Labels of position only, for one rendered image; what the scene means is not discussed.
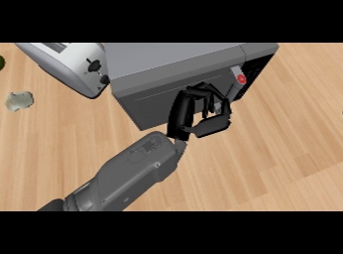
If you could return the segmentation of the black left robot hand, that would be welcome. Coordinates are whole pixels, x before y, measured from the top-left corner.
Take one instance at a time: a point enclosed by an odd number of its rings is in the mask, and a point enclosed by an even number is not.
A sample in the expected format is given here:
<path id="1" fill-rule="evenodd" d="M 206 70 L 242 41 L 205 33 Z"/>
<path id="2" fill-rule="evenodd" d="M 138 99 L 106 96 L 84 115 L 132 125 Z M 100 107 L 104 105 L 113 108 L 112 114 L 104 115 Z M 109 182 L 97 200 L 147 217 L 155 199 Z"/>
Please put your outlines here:
<path id="1" fill-rule="evenodd" d="M 221 109 L 218 114 L 208 117 L 208 113 L 215 110 L 214 98 L 221 100 Z M 202 120 L 196 125 L 191 125 L 196 100 L 203 100 Z M 190 134 L 202 138 L 225 130 L 230 126 L 230 114 L 228 98 L 211 83 L 199 82 L 196 85 L 187 86 L 184 90 L 178 91 L 171 105 L 166 136 L 172 139 L 187 141 Z"/>

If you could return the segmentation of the grey microwave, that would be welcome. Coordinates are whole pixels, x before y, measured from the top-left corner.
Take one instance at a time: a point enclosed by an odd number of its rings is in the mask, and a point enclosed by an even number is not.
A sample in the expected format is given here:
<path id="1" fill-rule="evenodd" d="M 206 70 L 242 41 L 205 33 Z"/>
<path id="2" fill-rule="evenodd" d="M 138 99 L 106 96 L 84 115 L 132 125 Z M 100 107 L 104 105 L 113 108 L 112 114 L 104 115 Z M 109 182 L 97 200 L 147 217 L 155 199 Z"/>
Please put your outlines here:
<path id="1" fill-rule="evenodd" d="M 168 120 L 175 95 L 206 82 L 236 101 L 277 50 L 276 43 L 106 43 L 112 96 L 135 127 Z"/>

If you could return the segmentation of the white toaster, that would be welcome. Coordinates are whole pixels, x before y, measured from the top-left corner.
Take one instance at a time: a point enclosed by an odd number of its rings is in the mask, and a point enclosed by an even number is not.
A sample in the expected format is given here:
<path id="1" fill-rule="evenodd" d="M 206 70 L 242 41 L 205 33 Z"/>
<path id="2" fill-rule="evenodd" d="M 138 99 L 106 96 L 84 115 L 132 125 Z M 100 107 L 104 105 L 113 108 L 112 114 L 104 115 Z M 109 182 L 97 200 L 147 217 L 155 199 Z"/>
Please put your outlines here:
<path id="1" fill-rule="evenodd" d="M 42 71 L 79 95 L 94 99 L 109 84 L 100 43 L 16 43 Z"/>

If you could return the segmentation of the pale lumpy vegetable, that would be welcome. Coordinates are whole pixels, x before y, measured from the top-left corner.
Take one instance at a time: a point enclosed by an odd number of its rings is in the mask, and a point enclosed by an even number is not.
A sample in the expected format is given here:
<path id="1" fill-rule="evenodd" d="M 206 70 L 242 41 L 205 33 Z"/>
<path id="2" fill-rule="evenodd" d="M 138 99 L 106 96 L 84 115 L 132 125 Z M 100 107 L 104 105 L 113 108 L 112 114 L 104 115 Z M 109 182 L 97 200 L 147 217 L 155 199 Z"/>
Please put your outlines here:
<path id="1" fill-rule="evenodd" d="M 28 108 L 33 104 L 33 96 L 29 91 L 10 92 L 4 101 L 8 111 L 17 111 Z"/>

